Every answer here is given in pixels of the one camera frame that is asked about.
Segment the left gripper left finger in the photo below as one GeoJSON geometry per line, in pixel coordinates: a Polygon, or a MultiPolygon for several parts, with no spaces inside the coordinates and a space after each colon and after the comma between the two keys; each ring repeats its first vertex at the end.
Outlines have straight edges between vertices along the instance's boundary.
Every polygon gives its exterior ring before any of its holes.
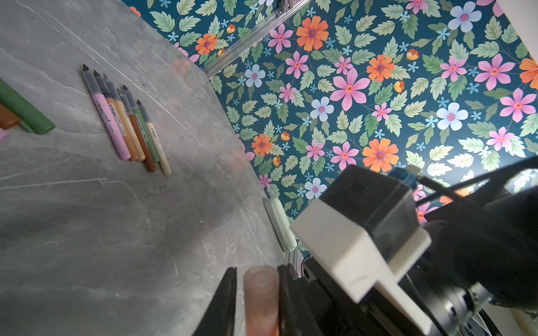
{"type": "Polygon", "coordinates": [[[229,267],[193,336],[234,335],[237,287],[237,268],[229,267]]]}

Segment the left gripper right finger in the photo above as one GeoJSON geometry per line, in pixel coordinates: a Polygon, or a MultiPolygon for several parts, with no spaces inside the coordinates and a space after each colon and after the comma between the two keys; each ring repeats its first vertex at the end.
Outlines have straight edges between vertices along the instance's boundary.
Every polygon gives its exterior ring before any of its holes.
{"type": "Polygon", "coordinates": [[[280,279],[278,330],[283,336],[322,336],[290,268],[277,268],[280,279]]]}

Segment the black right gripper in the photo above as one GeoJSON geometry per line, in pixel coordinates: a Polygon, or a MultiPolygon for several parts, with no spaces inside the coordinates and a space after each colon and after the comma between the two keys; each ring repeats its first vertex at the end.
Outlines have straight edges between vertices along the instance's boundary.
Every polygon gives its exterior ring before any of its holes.
{"type": "Polygon", "coordinates": [[[323,335],[419,335],[419,329],[375,288],[353,302],[313,258],[294,281],[323,335]]]}

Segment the translucent highlighter cap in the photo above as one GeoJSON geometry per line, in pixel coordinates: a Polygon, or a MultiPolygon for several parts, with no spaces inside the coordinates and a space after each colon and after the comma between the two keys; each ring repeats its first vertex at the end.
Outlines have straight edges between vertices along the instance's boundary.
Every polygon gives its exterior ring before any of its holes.
{"type": "Polygon", "coordinates": [[[278,271],[272,266],[256,266],[243,277],[246,335],[278,335],[278,271]]]}

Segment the beige marker pen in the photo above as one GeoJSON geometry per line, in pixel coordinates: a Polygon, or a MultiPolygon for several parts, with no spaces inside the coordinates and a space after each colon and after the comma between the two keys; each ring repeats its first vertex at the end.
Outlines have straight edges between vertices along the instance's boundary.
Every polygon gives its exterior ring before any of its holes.
{"type": "Polygon", "coordinates": [[[172,174],[172,169],[165,155],[165,152],[161,144],[161,141],[158,137],[156,128],[152,120],[149,117],[149,113],[146,107],[143,105],[143,103],[140,102],[140,100],[137,100],[137,106],[147,126],[151,143],[153,144],[154,151],[152,152],[152,154],[154,154],[154,158],[156,159],[156,162],[161,166],[161,170],[163,171],[164,175],[169,176],[172,174]]]}

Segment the brown pen tan cap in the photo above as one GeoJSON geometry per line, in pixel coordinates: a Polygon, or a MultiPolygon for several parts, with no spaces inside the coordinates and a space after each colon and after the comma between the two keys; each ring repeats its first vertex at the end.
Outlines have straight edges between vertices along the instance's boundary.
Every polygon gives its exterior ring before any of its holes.
{"type": "Polygon", "coordinates": [[[147,172],[154,173],[157,170],[156,164],[153,161],[153,157],[150,153],[150,150],[147,146],[147,142],[145,140],[145,135],[141,129],[140,122],[135,115],[134,111],[132,110],[129,101],[127,100],[126,95],[124,95],[119,88],[116,89],[116,92],[119,95],[119,98],[121,102],[123,103],[123,112],[126,115],[130,131],[131,131],[131,137],[133,140],[133,144],[135,148],[137,149],[137,152],[139,154],[139,161],[143,162],[146,166],[147,172]]]}

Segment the orange pen brown cap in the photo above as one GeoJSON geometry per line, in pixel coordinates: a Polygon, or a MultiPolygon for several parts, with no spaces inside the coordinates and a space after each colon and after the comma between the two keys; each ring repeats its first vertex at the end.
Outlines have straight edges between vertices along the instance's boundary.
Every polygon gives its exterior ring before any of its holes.
{"type": "Polygon", "coordinates": [[[126,132],[124,126],[123,126],[123,122],[119,116],[119,112],[117,111],[117,108],[116,108],[116,101],[115,99],[112,97],[112,93],[110,91],[110,89],[108,88],[106,82],[105,82],[105,78],[102,77],[99,73],[97,73],[95,70],[93,71],[93,75],[95,77],[95,80],[97,81],[98,85],[99,85],[99,89],[101,89],[102,91],[102,94],[104,95],[105,99],[106,99],[106,102],[113,114],[113,117],[115,118],[115,121],[116,121],[116,124],[118,125],[119,127],[119,130],[120,130],[120,134],[121,136],[123,137],[123,141],[125,142],[126,146],[127,146],[127,149],[129,150],[129,154],[130,154],[130,157],[129,157],[129,161],[138,161],[138,159],[140,159],[139,155],[138,155],[138,152],[131,140],[131,137],[130,135],[126,132]]]}

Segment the tan pen lilac cap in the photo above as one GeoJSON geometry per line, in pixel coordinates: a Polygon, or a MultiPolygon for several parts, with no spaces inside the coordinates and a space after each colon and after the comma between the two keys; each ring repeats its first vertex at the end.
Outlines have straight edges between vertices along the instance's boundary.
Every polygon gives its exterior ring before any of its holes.
{"type": "Polygon", "coordinates": [[[126,131],[127,136],[130,138],[131,143],[133,144],[133,148],[135,150],[134,151],[135,154],[133,155],[133,160],[138,161],[138,162],[143,162],[146,159],[146,156],[144,154],[144,151],[142,150],[140,141],[137,138],[134,127],[127,114],[126,106],[121,100],[116,86],[109,80],[106,74],[103,74],[103,78],[105,80],[106,86],[108,87],[112,97],[115,100],[116,110],[119,114],[119,118],[120,118],[120,121],[122,122],[123,128],[126,131]]]}

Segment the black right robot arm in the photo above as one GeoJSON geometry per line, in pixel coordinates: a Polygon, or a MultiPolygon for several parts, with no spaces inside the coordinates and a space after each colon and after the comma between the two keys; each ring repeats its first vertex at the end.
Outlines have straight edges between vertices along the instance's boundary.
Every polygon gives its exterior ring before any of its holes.
{"type": "Polygon", "coordinates": [[[291,224],[311,257],[279,267],[281,335],[460,335],[488,302],[537,310],[537,159],[442,186],[414,166],[347,167],[291,224]]]}

